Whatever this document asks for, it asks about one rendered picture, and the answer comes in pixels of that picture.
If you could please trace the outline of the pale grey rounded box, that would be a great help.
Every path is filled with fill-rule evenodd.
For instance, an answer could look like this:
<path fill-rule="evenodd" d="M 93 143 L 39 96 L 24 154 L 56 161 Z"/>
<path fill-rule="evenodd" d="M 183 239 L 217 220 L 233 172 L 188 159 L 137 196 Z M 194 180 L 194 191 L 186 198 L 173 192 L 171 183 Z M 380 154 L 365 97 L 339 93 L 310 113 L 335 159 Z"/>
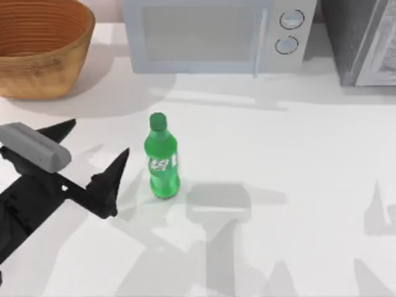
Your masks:
<path fill-rule="evenodd" d="M 49 173 L 61 171 L 72 160 L 68 149 L 20 122 L 0 125 L 0 143 Z"/>

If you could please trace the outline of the green bottle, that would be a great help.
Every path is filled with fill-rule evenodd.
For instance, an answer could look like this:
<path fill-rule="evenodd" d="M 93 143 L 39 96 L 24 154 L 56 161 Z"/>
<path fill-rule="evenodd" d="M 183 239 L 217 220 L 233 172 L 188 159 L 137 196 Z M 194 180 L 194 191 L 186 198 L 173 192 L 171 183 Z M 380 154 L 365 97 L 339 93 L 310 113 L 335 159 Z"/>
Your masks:
<path fill-rule="evenodd" d="M 156 112 L 149 117 L 150 131 L 144 142 L 148 158 L 150 187 L 160 199 L 174 197 L 180 188 L 178 172 L 178 143 L 168 130 L 165 114 Z"/>

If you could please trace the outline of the woven wooden basket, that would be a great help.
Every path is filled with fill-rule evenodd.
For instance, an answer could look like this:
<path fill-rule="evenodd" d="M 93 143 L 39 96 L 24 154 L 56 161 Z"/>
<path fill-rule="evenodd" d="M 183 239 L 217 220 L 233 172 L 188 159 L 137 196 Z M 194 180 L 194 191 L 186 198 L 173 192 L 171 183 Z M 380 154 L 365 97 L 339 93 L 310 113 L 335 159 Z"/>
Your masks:
<path fill-rule="evenodd" d="M 50 100 L 69 93 L 95 23 L 79 0 L 0 0 L 0 97 Z"/>

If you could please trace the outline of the pale microwave door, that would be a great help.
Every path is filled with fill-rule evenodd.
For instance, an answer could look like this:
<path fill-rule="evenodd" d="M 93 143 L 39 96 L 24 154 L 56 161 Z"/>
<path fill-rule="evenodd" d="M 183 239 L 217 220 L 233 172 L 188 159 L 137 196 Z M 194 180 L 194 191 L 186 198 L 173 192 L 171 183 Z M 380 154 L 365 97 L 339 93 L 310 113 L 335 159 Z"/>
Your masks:
<path fill-rule="evenodd" d="M 267 0 L 122 0 L 139 74 L 257 73 Z"/>

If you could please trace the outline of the round microwave knob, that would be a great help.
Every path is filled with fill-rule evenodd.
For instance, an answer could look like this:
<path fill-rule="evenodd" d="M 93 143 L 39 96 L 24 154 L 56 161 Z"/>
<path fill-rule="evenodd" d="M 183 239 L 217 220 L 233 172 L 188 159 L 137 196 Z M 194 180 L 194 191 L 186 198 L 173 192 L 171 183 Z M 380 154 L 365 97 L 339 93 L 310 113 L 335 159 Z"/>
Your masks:
<path fill-rule="evenodd" d="M 299 47 L 299 41 L 296 37 L 287 36 L 278 39 L 275 43 L 275 50 L 278 54 L 289 55 L 294 53 Z"/>
<path fill-rule="evenodd" d="M 305 16 L 300 10 L 292 10 L 283 12 L 280 16 L 280 25 L 285 30 L 295 30 L 302 26 Z"/>

